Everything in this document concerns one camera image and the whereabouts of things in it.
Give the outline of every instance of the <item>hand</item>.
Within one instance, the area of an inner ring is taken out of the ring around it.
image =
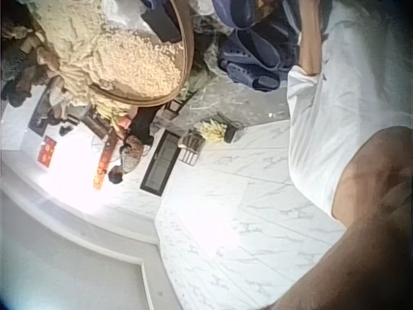
[[[22,39],[31,32],[33,32],[32,29],[27,29],[24,26],[17,26],[17,27],[14,27],[13,29],[13,35],[16,39]]]

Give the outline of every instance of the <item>rubber slipper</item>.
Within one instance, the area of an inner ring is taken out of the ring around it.
[[[325,33],[328,20],[330,19],[330,13],[332,10],[332,0],[322,0],[320,3],[321,20],[322,20],[322,32]],[[297,34],[301,32],[301,16],[299,13],[299,0],[283,0],[283,8],[285,15],[290,23],[290,26],[296,31]]]
[[[268,36],[268,39],[253,30],[236,30],[230,35],[230,40],[244,50],[254,60],[254,64],[260,65],[266,70],[277,71],[284,67],[283,56],[280,48],[284,48],[277,42],[277,37]]]
[[[226,71],[235,83],[244,84],[254,90],[271,92],[279,88],[279,76],[256,65],[221,61],[219,67]]]
[[[212,4],[226,26],[247,29],[254,24],[256,0],[212,0]]]
[[[277,71],[289,71],[297,63],[297,34],[292,27],[282,20],[267,20],[254,27],[263,39],[272,42],[278,52]]]

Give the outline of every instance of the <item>yellow food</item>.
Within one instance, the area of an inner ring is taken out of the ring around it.
[[[100,107],[105,118],[123,116],[130,106],[90,90],[92,83],[105,89],[120,83],[144,97],[167,95],[179,85],[181,72],[172,57],[181,45],[154,45],[129,30],[111,28],[100,0],[42,0],[36,14],[60,57],[65,88],[77,102]]]
[[[221,143],[224,141],[225,132],[227,131],[227,126],[220,124],[213,119],[208,122],[202,122],[199,132],[202,137],[211,143]]]

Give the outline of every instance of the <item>round tray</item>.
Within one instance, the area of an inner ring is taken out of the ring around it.
[[[177,59],[177,65],[179,66],[179,69],[181,69],[181,81],[179,82],[179,85],[168,95],[157,98],[145,98],[138,94],[125,94],[121,90],[105,90],[96,84],[90,85],[90,88],[93,91],[109,99],[137,107],[163,105],[174,99],[180,93],[192,68],[192,61],[194,58],[194,33],[190,20],[188,2],[186,0],[170,0],[170,2],[174,7],[177,16],[183,44],[182,53]]]

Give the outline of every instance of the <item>skin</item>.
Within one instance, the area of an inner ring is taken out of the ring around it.
[[[319,0],[300,0],[299,64],[321,72]],[[413,309],[413,133],[376,133],[344,170],[333,216],[347,231],[319,263],[266,310]]]

